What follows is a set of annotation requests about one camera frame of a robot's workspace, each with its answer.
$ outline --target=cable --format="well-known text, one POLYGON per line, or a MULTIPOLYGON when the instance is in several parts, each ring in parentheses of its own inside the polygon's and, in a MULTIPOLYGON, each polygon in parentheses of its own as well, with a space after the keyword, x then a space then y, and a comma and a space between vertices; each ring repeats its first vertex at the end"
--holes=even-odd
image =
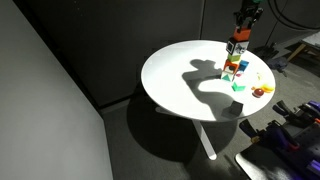
POLYGON ((202 31, 203 31, 203 24, 204 24, 205 8, 206 8, 206 0, 204 0, 203 6, 202 6, 202 17, 201 17, 201 25, 200 25, 199 39, 202 39, 202 31))
POLYGON ((273 0, 274 2, 274 5, 276 7, 276 10, 278 11, 278 13, 280 14, 281 17, 283 17, 285 20, 289 21, 290 23, 296 25, 296 26, 299 26, 301 28, 305 28, 305 29, 310 29, 310 30, 320 30, 320 26, 319 27, 309 27, 309 26, 305 26, 305 25, 302 25, 302 24, 299 24, 297 22, 294 22, 293 20, 289 19, 288 17, 286 17, 279 9, 279 6, 278 6, 278 3, 277 3, 277 0, 273 0))
POLYGON ((291 25, 285 23, 284 21, 282 21, 282 20, 277 16, 277 14, 274 12, 274 9, 273 9, 272 6, 271 6, 270 0, 268 0, 268 4, 269 4, 269 6, 270 6, 270 10, 271 10, 272 14, 274 15, 274 17, 275 17, 281 24, 283 24, 284 26, 286 26, 286 27, 288 27, 288 28, 290 28, 290 29, 292 29, 292 30, 296 30, 296 31, 305 31, 305 30, 307 30, 307 29, 305 29, 305 28, 297 28, 297 27, 291 26, 291 25))
MULTIPOLYGON (((285 5, 283 6, 282 11, 283 11, 283 10, 284 10, 284 8, 286 7, 287 2, 288 2, 288 0, 286 1, 285 5)), ((271 33, 269 34, 269 37, 268 37, 268 39, 267 39, 267 41, 266 41, 265 46, 267 46, 267 45, 268 45, 269 40, 270 40, 270 38, 271 38, 271 35, 273 34, 273 31, 276 29, 277 25, 278 25, 278 21, 274 24, 274 26, 273 26, 273 28, 272 28, 272 30, 271 30, 271 33)))

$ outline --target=toy block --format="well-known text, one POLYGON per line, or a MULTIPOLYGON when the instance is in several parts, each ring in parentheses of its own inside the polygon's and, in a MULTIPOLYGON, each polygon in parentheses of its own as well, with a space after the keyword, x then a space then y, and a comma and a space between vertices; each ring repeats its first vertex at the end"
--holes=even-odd
POLYGON ((249 41, 251 29, 242 28, 241 30, 236 28, 233 33, 233 38, 237 41, 249 41))
POLYGON ((241 77, 235 76, 233 79, 232 89, 234 91, 243 91, 249 83, 248 75, 242 74, 241 77))
POLYGON ((232 63, 230 60, 227 59, 224 63, 223 71, 235 74, 238 71, 238 68, 239 64, 232 63))
POLYGON ((241 60, 238 70, 239 70, 239 71, 244 71, 244 70, 246 70, 246 68, 247 68, 248 65, 249 65, 249 62, 248 62, 248 61, 241 60))
POLYGON ((240 57, 241 55, 232 56, 231 54, 228 53, 228 59, 233 63, 240 61, 240 57))
POLYGON ((237 101, 232 101, 229 112, 236 116, 239 116, 242 112, 243 104, 237 101))
POLYGON ((225 81, 232 82, 233 81, 233 77, 234 77, 234 75, 232 73, 229 73, 229 72, 226 72, 226 71, 222 71, 221 79, 223 79, 225 81))
POLYGON ((234 82, 233 85, 232 85, 232 89, 234 91, 243 91, 244 89, 246 88, 246 86, 241 86, 241 85, 238 85, 237 82, 234 82))
POLYGON ((227 51, 232 55, 241 55, 243 54, 249 45, 249 41, 237 41, 234 38, 230 38, 227 44, 227 51))

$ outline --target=metal stand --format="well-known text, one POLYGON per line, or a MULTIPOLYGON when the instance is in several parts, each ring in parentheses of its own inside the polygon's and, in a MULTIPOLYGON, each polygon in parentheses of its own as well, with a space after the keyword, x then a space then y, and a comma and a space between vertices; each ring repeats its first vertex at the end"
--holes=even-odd
MULTIPOLYGON (((172 116, 175 116, 174 114, 168 112, 167 110, 165 110, 164 108, 161 108, 161 107, 156 107, 156 112, 158 113, 162 113, 162 114, 168 114, 168 115, 172 115, 172 116)), ((197 120, 192 120, 193 122, 193 125, 197 131, 197 134, 200 138, 200 141, 209 157, 209 159, 211 160, 215 160, 217 158, 217 154, 216 152, 214 151, 212 145, 211 145, 211 142, 206 134, 206 132, 204 131, 204 128, 201 124, 200 121, 197 121, 197 120)))

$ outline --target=table top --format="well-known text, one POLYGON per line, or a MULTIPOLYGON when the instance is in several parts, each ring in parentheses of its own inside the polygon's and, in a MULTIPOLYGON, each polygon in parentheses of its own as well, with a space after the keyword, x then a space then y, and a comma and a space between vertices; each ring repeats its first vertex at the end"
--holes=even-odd
POLYGON ((320 31, 302 39, 302 42, 320 48, 320 31))
POLYGON ((147 94, 172 114, 192 120, 230 121, 249 116, 262 109, 274 91, 256 98, 251 87, 258 78, 275 86, 269 67, 249 51, 241 60, 249 62, 244 77, 244 91, 235 92, 232 82, 220 79, 227 59, 226 43, 185 41, 164 47, 145 62, 141 80, 147 94), (229 113, 233 101, 243 104, 239 116, 229 113))

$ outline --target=dark wall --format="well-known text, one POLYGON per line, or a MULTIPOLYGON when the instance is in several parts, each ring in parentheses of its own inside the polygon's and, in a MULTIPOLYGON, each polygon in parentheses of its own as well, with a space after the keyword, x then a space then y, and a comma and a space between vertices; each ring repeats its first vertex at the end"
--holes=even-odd
POLYGON ((25 0, 99 106, 129 96, 143 63, 199 39, 199 0, 25 0))
MULTIPOLYGON (((277 0, 282 5, 284 0, 277 0)), ((287 18, 310 27, 320 27, 320 13, 319 13, 320 1, 319 0, 288 0, 283 14, 287 18)), ((286 27, 281 23, 277 23, 274 32, 272 33, 269 42, 285 42, 291 38, 300 37, 304 34, 312 34, 317 31, 299 31, 293 30, 292 28, 286 27)))
MULTIPOLYGON (((285 0, 277 1, 279 2, 279 6, 283 8, 285 0)), ((235 29, 233 13, 240 10, 241 2, 235 0, 208 0, 205 6, 201 38, 227 42, 235 29)), ((260 7, 264 11, 259 21, 252 27, 249 50, 264 46, 277 22, 277 19, 270 11, 267 0, 261 2, 260 7)))
MULTIPOLYGON (((64 56, 100 107, 134 92, 143 63, 157 49, 194 39, 226 42, 235 28, 233 12, 241 7, 241 0, 15 1, 28 7, 56 45, 53 51, 64 56)), ((286 0, 278 2, 283 8, 286 0)), ((286 13, 300 21, 317 12, 313 6, 307 14, 305 4, 312 3, 292 0, 286 13)), ((305 33, 279 25, 267 1, 261 7, 265 11, 253 27, 249 50, 269 37, 280 42, 305 33)))

